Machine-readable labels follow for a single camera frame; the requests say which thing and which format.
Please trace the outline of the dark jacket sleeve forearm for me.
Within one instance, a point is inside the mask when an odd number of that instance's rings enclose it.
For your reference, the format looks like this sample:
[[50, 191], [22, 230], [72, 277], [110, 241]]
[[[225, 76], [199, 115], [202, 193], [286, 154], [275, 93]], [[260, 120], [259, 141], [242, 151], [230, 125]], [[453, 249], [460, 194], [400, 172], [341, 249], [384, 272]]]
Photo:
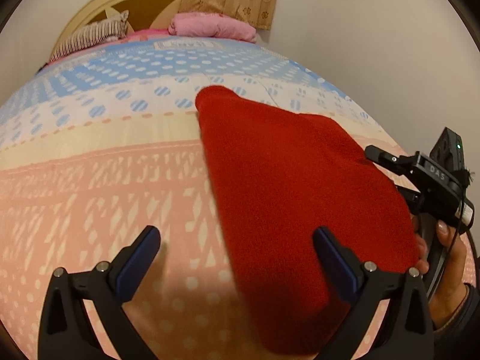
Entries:
[[433, 326], [433, 358], [479, 359], [479, 290], [464, 284], [465, 299], [442, 328]]

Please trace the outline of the person's right hand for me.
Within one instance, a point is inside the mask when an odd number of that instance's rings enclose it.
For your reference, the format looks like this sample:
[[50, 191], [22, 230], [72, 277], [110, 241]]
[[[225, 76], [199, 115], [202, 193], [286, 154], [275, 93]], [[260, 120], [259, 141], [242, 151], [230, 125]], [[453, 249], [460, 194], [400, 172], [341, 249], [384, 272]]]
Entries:
[[436, 224], [437, 238], [450, 253], [446, 257], [442, 278], [435, 295], [430, 300], [430, 316], [437, 328], [442, 328], [456, 313], [468, 293], [463, 283], [466, 247], [461, 239], [455, 238], [456, 230], [445, 222]]

